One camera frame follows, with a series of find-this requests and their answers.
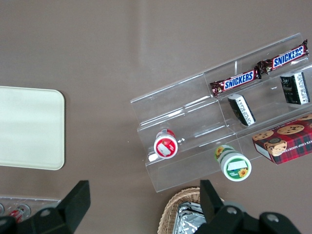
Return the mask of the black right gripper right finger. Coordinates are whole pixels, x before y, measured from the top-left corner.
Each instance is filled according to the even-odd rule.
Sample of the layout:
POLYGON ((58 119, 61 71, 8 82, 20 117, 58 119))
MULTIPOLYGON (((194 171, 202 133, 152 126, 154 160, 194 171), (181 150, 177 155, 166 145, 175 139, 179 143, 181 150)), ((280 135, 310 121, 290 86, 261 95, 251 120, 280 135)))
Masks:
POLYGON ((253 234, 246 214, 237 206, 225 205, 209 180, 200 181, 200 206, 206 222, 197 234, 253 234))

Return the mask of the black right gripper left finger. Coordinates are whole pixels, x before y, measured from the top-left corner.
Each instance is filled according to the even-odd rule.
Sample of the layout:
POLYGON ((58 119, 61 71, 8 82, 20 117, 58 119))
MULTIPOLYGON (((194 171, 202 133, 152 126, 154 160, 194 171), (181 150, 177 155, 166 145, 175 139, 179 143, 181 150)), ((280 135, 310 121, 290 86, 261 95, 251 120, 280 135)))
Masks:
POLYGON ((91 205, 88 180, 81 180, 56 206, 23 222, 24 234, 73 234, 91 205))

